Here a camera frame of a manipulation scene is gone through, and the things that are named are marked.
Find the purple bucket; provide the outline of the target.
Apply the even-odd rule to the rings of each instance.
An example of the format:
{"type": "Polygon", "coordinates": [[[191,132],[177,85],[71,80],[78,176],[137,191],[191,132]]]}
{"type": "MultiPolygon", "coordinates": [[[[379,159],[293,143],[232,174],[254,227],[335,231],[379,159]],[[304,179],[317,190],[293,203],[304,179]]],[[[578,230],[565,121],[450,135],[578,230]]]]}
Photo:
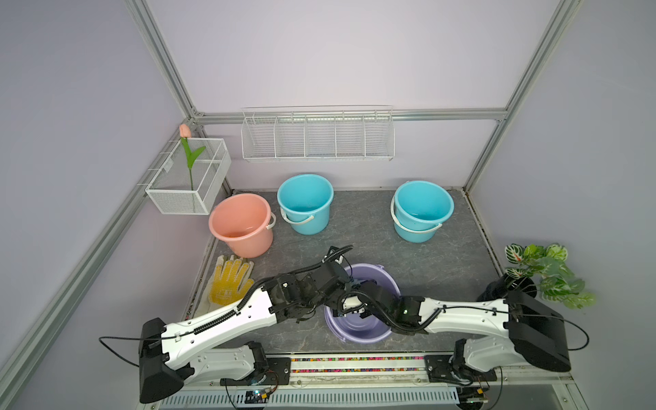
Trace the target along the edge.
{"type": "MultiPolygon", "coordinates": [[[[397,297],[401,295],[396,281],[387,273],[382,265],[357,263],[353,266],[347,266],[345,271],[356,280],[373,280],[397,297]]],[[[359,314],[334,317],[332,310],[329,307],[325,307],[324,316],[328,328],[343,342],[360,344],[378,343],[385,340],[392,333],[389,326],[372,315],[366,318],[360,317],[359,314]]]]}

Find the pink plastic bucket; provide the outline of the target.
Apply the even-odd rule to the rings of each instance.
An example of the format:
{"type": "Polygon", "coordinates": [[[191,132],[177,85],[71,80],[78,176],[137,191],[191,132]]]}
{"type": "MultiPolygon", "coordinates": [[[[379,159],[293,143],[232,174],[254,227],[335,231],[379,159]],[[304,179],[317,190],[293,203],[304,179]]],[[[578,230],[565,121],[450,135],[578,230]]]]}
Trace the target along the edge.
{"type": "Polygon", "coordinates": [[[264,255],[273,244],[276,215],[262,196],[244,193],[220,202],[209,216],[210,232],[242,258],[264,255]]]}

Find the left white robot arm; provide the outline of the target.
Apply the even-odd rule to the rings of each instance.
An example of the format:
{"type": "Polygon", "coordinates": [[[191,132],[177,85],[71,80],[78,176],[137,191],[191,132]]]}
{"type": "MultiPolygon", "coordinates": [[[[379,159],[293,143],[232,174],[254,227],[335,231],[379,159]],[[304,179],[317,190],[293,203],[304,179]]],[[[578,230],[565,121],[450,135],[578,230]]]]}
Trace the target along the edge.
{"type": "Polygon", "coordinates": [[[146,322],[139,345],[140,402],[163,400],[202,376],[263,380],[269,365],[260,343],[249,342],[214,356],[210,352],[251,331],[287,319],[302,319],[320,306],[336,309],[353,285],[353,278],[339,263],[328,261],[263,278],[242,299],[196,319],[171,324],[159,318],[146,322]]]}

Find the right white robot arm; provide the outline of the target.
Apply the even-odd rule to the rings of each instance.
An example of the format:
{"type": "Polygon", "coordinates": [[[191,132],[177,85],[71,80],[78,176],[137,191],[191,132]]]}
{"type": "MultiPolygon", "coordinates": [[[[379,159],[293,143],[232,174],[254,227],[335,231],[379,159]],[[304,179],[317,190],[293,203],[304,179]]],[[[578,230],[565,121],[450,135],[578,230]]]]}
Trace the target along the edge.
{"type": "Polygon", "coordinates": [[[362,312],[404,335],[455,332],[473,339],[456,342],[455,372],[488,372],[528,364],[550,372],[572,369],[565,320],[520,291],[483,302],[443,302],[399,297],[373,281],[353,288],[338,303],[338,312],[362,312]]]}

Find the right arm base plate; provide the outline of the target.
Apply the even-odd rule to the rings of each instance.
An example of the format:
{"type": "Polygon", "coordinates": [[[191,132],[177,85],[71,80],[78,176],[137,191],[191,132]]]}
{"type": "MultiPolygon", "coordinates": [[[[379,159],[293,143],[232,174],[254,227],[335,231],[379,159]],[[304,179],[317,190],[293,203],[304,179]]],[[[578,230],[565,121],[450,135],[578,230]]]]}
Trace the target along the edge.
{"type": "Polygon", "coordinates": [[[425,368],[431,383],[468,386],[477,382],[495,382],[495,370],[480,372],[459,363],[452,355],[426,355],[425,368]]]}

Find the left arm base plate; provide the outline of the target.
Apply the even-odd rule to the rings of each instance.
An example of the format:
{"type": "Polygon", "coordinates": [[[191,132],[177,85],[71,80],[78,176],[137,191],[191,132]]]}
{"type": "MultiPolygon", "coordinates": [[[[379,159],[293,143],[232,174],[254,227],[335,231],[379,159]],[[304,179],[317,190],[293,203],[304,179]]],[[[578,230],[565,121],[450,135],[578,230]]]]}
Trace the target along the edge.
{"type": "Polygon", "coordinates": [[[221,386],[251,386],[251,385],[288,385],[291,376],[290,357],[268,357],[266,365],[256,364],[256,368],[248,376],[235,379],[221,379],[221,386]]]}

